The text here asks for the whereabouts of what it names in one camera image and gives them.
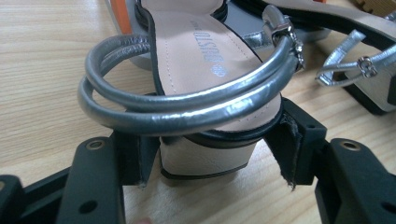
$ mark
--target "brand logo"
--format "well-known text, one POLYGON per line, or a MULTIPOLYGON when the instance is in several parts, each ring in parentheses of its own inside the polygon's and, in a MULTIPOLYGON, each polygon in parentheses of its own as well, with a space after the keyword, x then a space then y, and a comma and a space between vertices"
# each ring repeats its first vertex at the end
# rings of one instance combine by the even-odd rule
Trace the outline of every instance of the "brand logo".
POLYGON ((213 63, 212 68, 210 69, 211 72, 218 77, 226 76, 227 70, 221 65, 221 63, 224 62, 224 58, 221 56, 219 48, 216 43, 214 43, 210 33, 203 31, 196 21, 191 21, 191 24, 195 30, 193 33, 194 38, 204 60, 206 62, 213 63))

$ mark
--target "metallic leather strap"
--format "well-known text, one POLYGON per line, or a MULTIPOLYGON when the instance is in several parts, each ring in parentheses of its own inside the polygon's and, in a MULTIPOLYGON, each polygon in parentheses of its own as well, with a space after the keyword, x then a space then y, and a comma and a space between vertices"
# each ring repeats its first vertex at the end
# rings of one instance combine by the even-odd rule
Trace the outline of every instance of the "metallic leather strap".
POLYGON ((353 63, 340 63, 347 53, 359 44, 365 35, 354 30, 327 58, 323 67, 317 72, 316 80, 323 86, 351 85, 362 78, 375 77, 378 71, 396 62, 396 45, 368 57, 362 56, 353 63), (335 80, 334 72, 353 72, 357 75, 344 80, 335 80))
MULTIPOLYGON (((285 17, 273 6, 264 10, 277 27, 285 17)), ((112 87, 104 75, 126 58, 146 53, 146 38, 134 35, 110 37, 91 50, 86 59, 85 76, 78 88, 83 111, 104 126, 139 135, 182 135, 216 128, 240 119, 266 105, 287 85, 298 59, 289 34, 279 38, 269 59, 240 78, 220 86, 171 96, 142 96, 112 87), (92 92, 123 105, 127 112, 97 104, 92 92)))

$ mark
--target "orange object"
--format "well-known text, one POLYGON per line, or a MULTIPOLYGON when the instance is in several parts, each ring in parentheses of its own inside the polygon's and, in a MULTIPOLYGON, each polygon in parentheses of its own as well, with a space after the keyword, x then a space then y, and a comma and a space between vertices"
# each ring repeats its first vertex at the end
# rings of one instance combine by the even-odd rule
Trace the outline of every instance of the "orange object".
POLYGON ((128 11, 125 0, 110 0, 111 9, 119 24, 120 30, 124 35, 132 33, 131 23, 129 23, 128 11))

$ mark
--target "mounting hole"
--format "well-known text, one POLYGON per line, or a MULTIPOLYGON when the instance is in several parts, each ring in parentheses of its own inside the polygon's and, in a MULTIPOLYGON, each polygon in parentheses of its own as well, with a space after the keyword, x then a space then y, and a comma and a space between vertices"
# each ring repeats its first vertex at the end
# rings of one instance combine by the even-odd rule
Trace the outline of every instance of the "mounting hole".
POLYGON ((103 140, 93 140, 87 144, 86 148, 89 150, 96 150, 103 147, 104 145, 105 141, 103 140))
POLYGON ((4 181, 0 181, 0 191, 2 189, 4 189, 5 186, 6 186, 6 183, 4 181))
POLYGON ((81 214, 89 214, 91 213, 93 210, 95 210, 95 208, 98 206, 98 203, 96 201, 87 201, 84 204, 82 204, 78 211, 81 214))
POLYGON ((345 149, 351 150, 351 151, 359 151, 361 150, 361 147, 353 142, 349 141, 342 141, 341 146, 344 147, 345 149))
POLYGON ((381 205, 385 210, 396 215, 396 205, 392 203, 381 203, 381 205))

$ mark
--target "wooden table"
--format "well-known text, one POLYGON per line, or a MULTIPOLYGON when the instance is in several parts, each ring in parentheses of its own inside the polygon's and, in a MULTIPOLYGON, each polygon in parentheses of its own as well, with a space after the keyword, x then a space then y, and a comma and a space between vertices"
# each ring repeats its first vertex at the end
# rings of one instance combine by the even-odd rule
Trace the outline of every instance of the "wooden table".
MULTIPOLYGON (((353 7, 353 1, 329 4, 353 7)), ((111 130, 90 120, 77 103, 84 58, 117 33, 103 0, 0 3, 0 174, 18 175, 24 186, 69 166, 77 145, 111 130)), ((396 173, 396 113, 377 117, 339 88, 314 80, 344 35, 331 33, 305 46, 307 67, 283 95, 328 129, 327 139, 362 142, 396 173)), ((360 46, 355 61, 375 51, 360 46)), ((108 76, 127 91, 153 91, 150 71, 125 61, 108 76)), ((169 181, 156 162, 145 189, 124 187, 128 223, 319 223, 314 186, 291 191, 271 151, 260 142, 247 168, 197 181, 169 181)))

